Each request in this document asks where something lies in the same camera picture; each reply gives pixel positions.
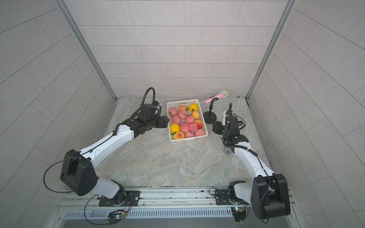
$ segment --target pink peach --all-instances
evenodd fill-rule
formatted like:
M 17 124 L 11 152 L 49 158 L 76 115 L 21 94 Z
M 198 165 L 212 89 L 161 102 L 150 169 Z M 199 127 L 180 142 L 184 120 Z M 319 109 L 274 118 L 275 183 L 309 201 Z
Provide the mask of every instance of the pink peach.
M 205 135 L 205 131 L 203 129 L 199 129 L 195 132 L 195 136 L 202 136 Z
M 178 116 L 173 116 L 171 119 L 173 124 L 180 124 L 181 123 L 181 119 Z
M 185 133 L 185 138 L 194 137 L 194 136 L 195 136 L 194 133 L 192 133 L 191 131 L 187 131 Z
M 181 125 L 180 125 L 180 130 L 182 131 L 182 132 L 188 132 L 189 131 L 189 124 L 187 123 L 187 122 L 183 122 L 183 123 L 181 123 Z
M 180 119 L 185 120 L 187 114 L 188 114 L 187 111 L 181 110 L 179 111 L 178 116 L 180 117 Z
M 171 117 L 176 116 L 178 114 L 178 110 L 176 108 L 170 108 L 169 114 Z
M 187 116 L 186 118 L 185 118 L 185 121 L 188 123 L 188 124 L 191 124 L 191 123 L 193 123 L 194 122 L 194 116 Z
M 198 130 L 198 125 L 196 123 L 189 124 L 189 131 L 196 132 Z

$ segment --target microphone stand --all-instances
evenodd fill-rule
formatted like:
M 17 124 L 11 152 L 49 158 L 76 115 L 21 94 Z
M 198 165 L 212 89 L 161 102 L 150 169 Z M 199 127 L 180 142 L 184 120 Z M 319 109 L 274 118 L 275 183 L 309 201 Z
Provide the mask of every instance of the microphone stand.
M 207 124 L 212 124 L 217 120 L 217 115 L 214 112 L 212 112 L 213 102 L 215 102 L 216 100 L 219 100 L 219 98 L 217 97 L 213 98 L 209 105 L 209 111 L 203 113 L 204 121 Z

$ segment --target peach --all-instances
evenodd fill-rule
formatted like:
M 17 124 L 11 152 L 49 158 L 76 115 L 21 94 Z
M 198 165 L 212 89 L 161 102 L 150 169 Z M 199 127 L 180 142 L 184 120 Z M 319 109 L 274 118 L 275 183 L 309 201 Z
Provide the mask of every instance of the peach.
M 171 119 L 173 124 L 180 124 L 181 123 L 181 119 L 178 116 L 173 116 Z
M 171 117 L 176 116 L 178 114 L 178 111 L 176 108 L 170 108 L 169 109 L 169 114 L 171 115 Z
M 185 118 L 185 121 L 188 123 L 188 124 L 191 124 L 191 123 L 193 123 L 194 122 L 194 116 L 187 116 L 186 118 Z
M 193 112 L 191 113 L 191 115 L 192 115 L 192 116 L 194 116 L 194 119 L 195 119 L 195 120 L 200 119 L 200 114 L 199 114 L 199 112 L 198 112 L 198 111 L 193 111 Z
M 198 130 L 198 125 L 196 123 L 189 124 L 189 131 L 196 132 Z
M 185 111 L 185 110 L 181 110 L 181 111 L 179 111 L 179 113 L 178 113 L 178 116 L 180 117 L 180 119 L 182 119 L 182 120 L 185 120 L 185 118 L 186 118 L 186 116 L 188 115 L 188 113 L 187 113 L 187 111 Z
M 183 122 L 183 123 L 181 123 L 181 125 L 180 125 L 180 130 L 181 130 L 182 132 L 187 132 L 187 131 L 189 131 L 189 124 L 188 124 L 187 122 Z
M 188 131 L 185 133 L 185 138 L 189 138 L 189 137 L 194 137 L 194 133 L 192 133 L 191 131 Z
M 198 125 L 198 128 L 199 129 L 202 129 L 203 128 L 203 121 L 201 121 L 201 120 L 195 120 L 194 123 L 196 123 Z
M 195 132 L 195 136 L 202 136 L 205 135 L 205 131 L 203 129 L 199 129 Z
M 183 138 L 185 138 L 185 135 L 181 131 L 176 132 L 176 134 L 174 135 L 174 139 L 183 139 Z
M 188 106 L 186 106 L 186 105 L 180 105 L 179 106 L 179 111 L 181 111 L 181 110 L 187 111 L 188 110 Z

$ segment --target mounting plate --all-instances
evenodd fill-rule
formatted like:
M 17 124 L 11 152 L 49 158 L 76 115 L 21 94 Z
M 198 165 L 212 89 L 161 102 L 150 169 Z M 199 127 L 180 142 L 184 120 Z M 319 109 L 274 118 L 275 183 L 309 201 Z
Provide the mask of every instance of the mounting plate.
M 131 201 L 131 206 L 137 206 L 139 201 L 139 195 L 141 194 L 140 191 L 125 191 L 126 197 L 128 197 Z M 110 202 L 111 199 L 100 197 L 99 206 L 114 206 L 112 202 Z M 128 203 L 124 201 L 119 206 L 128 206 Z

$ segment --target wire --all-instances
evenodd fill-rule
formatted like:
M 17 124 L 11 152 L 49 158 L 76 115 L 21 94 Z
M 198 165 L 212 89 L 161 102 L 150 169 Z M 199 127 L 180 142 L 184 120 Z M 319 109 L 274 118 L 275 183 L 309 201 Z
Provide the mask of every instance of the wire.
M 104 142 L 102 142 L 101 144 L 103 144 L 103 143 L 105 143 L 106 141 L 108 141 L 108 140 L 109 140 L 112 136 L 113 136 L 113 135 L 111 135 L 111 136 L 110 136 L 107 140 L 105 140 L 105 141 L 104 141 Z M 47 171 L 48 171 L 50 168 L 52 168 L 54 165 L 57 165 L 58 163 L 61 163 L 61 162 L 64 162 L 64 161 L 67 161 L 67 160 L 70 160 L 70 159 L 73 159 L 73 158 L 78 158 L 78 157 L 80 157 L 80 156 L 82 156 L 82 155 L 84 155 L 84 154 L 86 154 L 86 153 L 88 153 L 88 152 L 93 151 L 95 148 L 97 148 L 97 147 L 98 147 L 98 146 L 100 146 L 101 144 L 99 144 L 99 145 L 97 145 L 96 147 L 94 147 L 94 148 L 92 148 L 92 149 L 90 149 L 90 150 L 86 151 L 85 153 L 79 154 L 79 155 L 77 155 L 77 156 L 73 156 L 73 157 L 68 158 L 68 159 L 61 160 L 61 161 L 59 161 L 59 162 L 54 163 L 54 164 L 53 164 L 53 165 L 51 165 L 50 167 L 48 167 L 48 169 L 46 169 L 45 173 L 43 174 L 43 184 L 45 185 L 46 189 L 50 190 L 51 192 L 56 192 L 56 193 L 70 193 L 70 192 L 73 192 L 73 191 L 59 192 L 59 191 L 55 191 L 55 190 L 50 189 L 50 188 L 46 185 L 46 175 L 47 175 Z

